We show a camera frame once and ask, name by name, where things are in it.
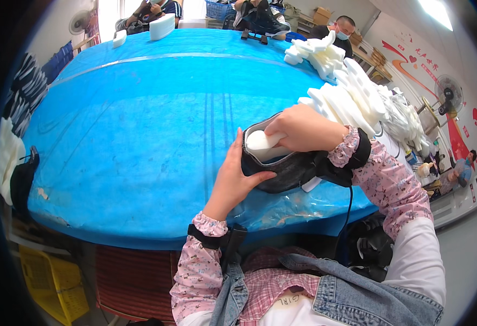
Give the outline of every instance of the blue table cover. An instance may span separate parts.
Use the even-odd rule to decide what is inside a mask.
[[[41,163],[28,207],[35,220],[89,242],[180,249],[208,200],[237,127],[288,108],[322,81],[291,45],[230,30],[179,29],[159,41],[128,36],[79,53],[51,84],[23,137]],[[350,221],[374,211],[353,187]],[[349,189],[253,190],[228,217],[247,241],[307,232],[337,235]]]

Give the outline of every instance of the denim vest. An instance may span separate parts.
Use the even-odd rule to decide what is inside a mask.
[[[422,294],[375,282],[339,263],[295,253],[279,258],[288,269],[322,273],[313,310],[351,326],[437,325],[443,307]],[[216,300],[210,326],[232,326],[248,299],[238,262],[230,263]]]

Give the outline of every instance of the red striped cloth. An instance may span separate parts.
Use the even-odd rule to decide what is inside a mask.
[[[97,306],[133,321],[150,318],[175,324],[170,289],[180,252],[97,245]]]

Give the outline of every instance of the red heart decoration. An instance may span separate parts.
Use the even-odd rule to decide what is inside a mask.
[[[472,118],[477,121],[477,108],[472,109]]]

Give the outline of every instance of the yellow plastic crate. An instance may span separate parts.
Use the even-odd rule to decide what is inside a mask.
[[[21,245],[19,254],[26,286],[41,308],[65,326],[88,312],[76,264]]]

